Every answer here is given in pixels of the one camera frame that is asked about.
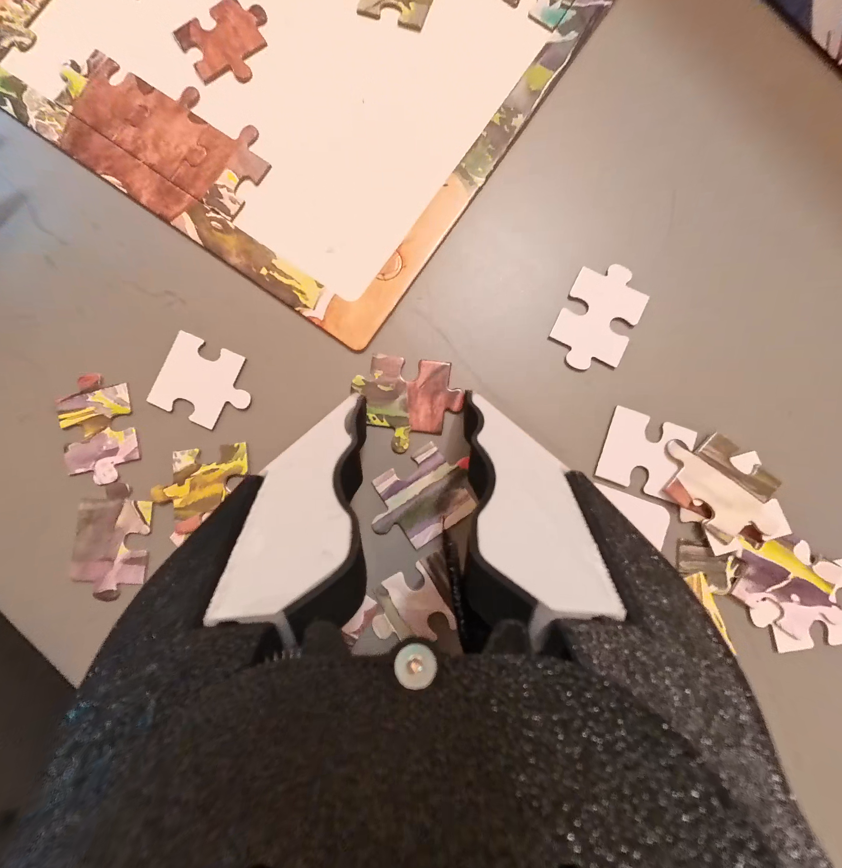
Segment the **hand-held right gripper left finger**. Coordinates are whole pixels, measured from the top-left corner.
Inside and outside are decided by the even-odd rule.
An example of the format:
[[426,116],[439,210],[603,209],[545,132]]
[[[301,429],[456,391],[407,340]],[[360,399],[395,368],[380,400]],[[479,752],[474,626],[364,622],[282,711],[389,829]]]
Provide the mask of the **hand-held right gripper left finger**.
[[350,623],[367,583],[350,506],[365,437],[365,401],[352,395],[264,467],[204,627],[264,623],[300,639],[312,623]]

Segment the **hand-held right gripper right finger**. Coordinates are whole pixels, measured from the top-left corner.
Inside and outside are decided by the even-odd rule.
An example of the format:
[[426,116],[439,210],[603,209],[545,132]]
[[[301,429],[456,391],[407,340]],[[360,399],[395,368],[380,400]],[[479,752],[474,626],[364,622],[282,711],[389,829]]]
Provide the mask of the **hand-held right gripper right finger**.
[[478,392],[464,406],[472,514],[464,596],[487,628],[522,623],[541,649],[560,621],[622,623],[626,607],[568,467]]

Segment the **brown green foliage puzzle piece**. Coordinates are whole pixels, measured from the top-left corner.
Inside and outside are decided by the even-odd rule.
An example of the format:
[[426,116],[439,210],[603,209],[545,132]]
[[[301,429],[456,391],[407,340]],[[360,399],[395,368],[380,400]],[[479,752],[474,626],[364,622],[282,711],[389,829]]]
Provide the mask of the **brown green foliage puzzle piece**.
[[369,374],[358,374],[350,383],[366,402],[367,424],[392,431],[397,454],[408,450],[414,431],[440,435],[445,414],[458,413],[464,405],[464,391],[449,385],[451,363],[420,360],[410,381],[404,378],[404,367],[403,357],[376,353]]

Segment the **pile of puzzle pieces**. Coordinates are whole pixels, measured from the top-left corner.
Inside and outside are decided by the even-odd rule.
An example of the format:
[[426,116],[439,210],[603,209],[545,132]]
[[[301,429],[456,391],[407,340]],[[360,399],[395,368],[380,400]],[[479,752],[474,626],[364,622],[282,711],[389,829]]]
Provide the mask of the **pile of puzzle pieces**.
[[[578,314],[563,308],[549,334],[567,346],[569,366],[584,370],[593,359],[611,367],[619,363],[629,340],[612,331],[611,324],[622,320],[635,325],[648,301],[647,295],[629,286],[631,277],[623,266],[612,265],[606,274],[581,269],[569,297],[580,299],[587,311]],[[190,421],[211,429],[225,404],[245,409],[251,397],[234,385],[245,358],[222,350],[218,359],[206,359],[200,354],[203,344],[190,332],[178,332],[147,402],[170,411],[177,400],[184,400],[194,406]],[[136,431],[110,425],[112,418],[131,412],[128,384],[105,386],[102,379],[100,374],[80,377],[78,392],[57,400],[57,414],[61,428],[85,429],[82,440],[66,447],[68,474],[92,474],[95,484],[106,486],[103,495],[79,504],[70,579],[89,583],[96,599],[111,602],[120,596],[121,587],[139,587],[147,579],[147,551],[129,548],[126,540],[150,532],[154,505],[173,505],[171,539],[181,546],[227,499],[227,482],[247,475],[248,450],[245,442],[230,443],[220,448],[216,463],[199,462],[197,449],[175,451],[172,484],[153,488],[151,500],[136,500],[117,471],[119,464],[140,457]],[[728,635],[714,598],[731,594],[750,610],[754,623],[772,628],[780,653],[812,647],[809,631],[814,623],[825,624],[829,645],[842,645],[842,607],[836,600],[842,589],[842,560],[809,560],[809,547],[791,535],[771,496],[779,483],[760,482],[758,458],[753,453],[730,458],[731,449],[738,447],[713,435],[695,450],[694,461],[687,451],[695,446],[695,432],[676,432],[676,426],[666,423],[662,439],[650,444],[659,455],[638,462],[637,445],[632,446],[629,438],[643,437],[647,421],[627,408],[615,409],[598,464],[600,478],[625,486],[630,468],[640,464],[651,477],[658,477],[659,484],[653,483],[658,491],[652,496],[670,501],[668,495],[675,494],[674,502],[684,507],[692,496],[697,505],[711,508],[713,520],[723,519],[723,494],[731,490],[740,496],[735,484],[742,481],[741,487],[747,486],[742,499],[749,501],[752,512],[741,510],[739,530],[732,536],[734,524],[708,526],[709,553],[705,556],[700,550],[698,563],[709,559],[709,566],[684,567],[687,586],[698,594],[723,640],[728,642]],[[386,505],[372,530],[384,536],[398,526],[413,547],[421,549],[470,517],[478,498],[468,477],[469,456],[448,462],[430,442],[416,450],[412,460],[413,475],[403,478],[388,471],[372,481]],[[651,545],[662,549],[670,519],[666,507],[604,485],[597,488]],[[445,600],[449,580],[444,556],[437,557],[430,554],[417,562],[424,579],[417,588],[397,573],[377,586],[374,598],[366,595],[342,628],[348,640],[356,641],[371,624],[384,640],[399,632],[399,622],[399,629],[406,627],[411,635],[434,641],[437,635],[428,624],[434,613],[445,617],[455,632],[456,615]]]

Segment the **lion jigsaw puzzle board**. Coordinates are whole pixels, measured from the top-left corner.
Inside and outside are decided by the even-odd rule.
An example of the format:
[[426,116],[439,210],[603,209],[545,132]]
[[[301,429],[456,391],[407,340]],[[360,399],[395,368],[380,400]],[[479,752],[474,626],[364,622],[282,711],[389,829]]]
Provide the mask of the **lion jigsaw puzzle board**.
[[533,2],[434,2],[413,32],[358,2],[239,2],[265,9],[267,46],[248,83],[204,84],[201,52],[173,33],[195,17],[212,28],[217,3],[0,2],[0,109],[60,149],[61,68],[100,51],[119,65],[112,82],[131,73],[174,99],[194,87],[207,123],[256,127],[251,150],[271,168],[238,187],[237,216],[195,204],[166,224],[356,352],[613,5],[576,2],[550,32]]

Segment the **grey desk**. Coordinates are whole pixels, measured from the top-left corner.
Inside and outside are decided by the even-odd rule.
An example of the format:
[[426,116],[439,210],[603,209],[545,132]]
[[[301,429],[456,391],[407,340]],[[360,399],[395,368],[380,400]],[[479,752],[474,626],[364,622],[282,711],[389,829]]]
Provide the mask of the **grey desk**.
[[[615,367],[549,337],[583,267],[648,297]],[[211,429],[147,397],[179,331],[245,358]],[[372,352],[453,363],[592,472],[616,405],[757,450],[793,528],[842,557],[842,81],[751,2],[619,2],[398,304],[352,353],[0,111],[0,609],[60,670],[123,602],[68,580],[86,476],[55,397],[126,380],[142,461],[245,439],[262,467]]]

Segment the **grey yellow-green puzzle piece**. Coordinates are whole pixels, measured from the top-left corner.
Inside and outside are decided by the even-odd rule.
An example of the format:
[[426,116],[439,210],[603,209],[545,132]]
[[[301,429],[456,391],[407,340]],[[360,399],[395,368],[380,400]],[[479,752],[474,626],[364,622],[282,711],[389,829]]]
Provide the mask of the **grey yellow-green puzzle piece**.
[[425,26],[433,1],[358,1],[357,13],[373,20],[380,20],[385,11],[394,11],[397,25],[420,32]]

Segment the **illustrated puzzle box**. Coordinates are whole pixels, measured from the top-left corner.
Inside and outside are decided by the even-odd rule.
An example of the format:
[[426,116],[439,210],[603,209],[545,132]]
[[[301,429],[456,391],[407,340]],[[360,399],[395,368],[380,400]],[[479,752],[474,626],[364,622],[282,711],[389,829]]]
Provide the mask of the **illustrated puzzle box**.
[[842,73],[842,1],[768,1]]

